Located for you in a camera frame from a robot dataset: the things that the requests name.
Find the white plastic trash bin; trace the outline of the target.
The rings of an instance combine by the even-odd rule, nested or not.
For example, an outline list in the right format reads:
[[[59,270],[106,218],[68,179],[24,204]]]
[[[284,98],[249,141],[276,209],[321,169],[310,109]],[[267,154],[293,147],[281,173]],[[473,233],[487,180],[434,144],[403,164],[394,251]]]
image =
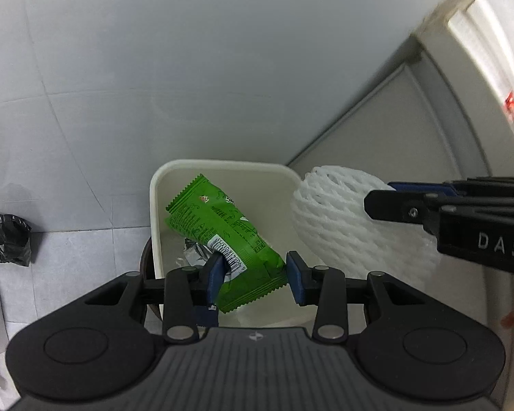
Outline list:
[[[188,239],[227,258],[216,304],[223,327],[307,327],[313,306],[291,294],[285,258],[296,250],[317,263],[291,222],[301,178],[290,168],[245,161],[170,161],[149,187],[151,240],[158,276],[195,264]]]

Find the green snack wrapper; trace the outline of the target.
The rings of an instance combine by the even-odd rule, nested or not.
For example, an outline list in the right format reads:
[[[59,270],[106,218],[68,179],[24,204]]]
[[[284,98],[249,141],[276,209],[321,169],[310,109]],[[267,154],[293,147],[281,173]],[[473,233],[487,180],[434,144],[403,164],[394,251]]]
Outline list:
[[[230,313],[287,285],[285,263],[233,200],[199,174],[167,205],[166,223],[185,238],[223,254],[229,264],[216,300]]]

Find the black plastic garbage bag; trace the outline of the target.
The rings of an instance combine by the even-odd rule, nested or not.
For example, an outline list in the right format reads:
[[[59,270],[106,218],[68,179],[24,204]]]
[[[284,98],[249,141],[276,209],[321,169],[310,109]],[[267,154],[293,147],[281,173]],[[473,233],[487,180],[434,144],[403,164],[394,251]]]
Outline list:
[[[29,266],[30,238],[31,227],[23,218],[0,213],[0,263]]]

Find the white foam fruit net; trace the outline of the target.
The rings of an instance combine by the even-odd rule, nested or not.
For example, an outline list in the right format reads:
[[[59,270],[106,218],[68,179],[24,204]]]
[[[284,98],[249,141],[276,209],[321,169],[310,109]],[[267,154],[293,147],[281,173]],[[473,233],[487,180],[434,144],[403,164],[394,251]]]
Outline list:
[[[360,170],[317,166],[292,195],[293,227],[321,262],[346,276],[382,271],[424,290],[440,263],[433,237],[418,225],[374,221],[365,212],[365,196],[389,188]]]

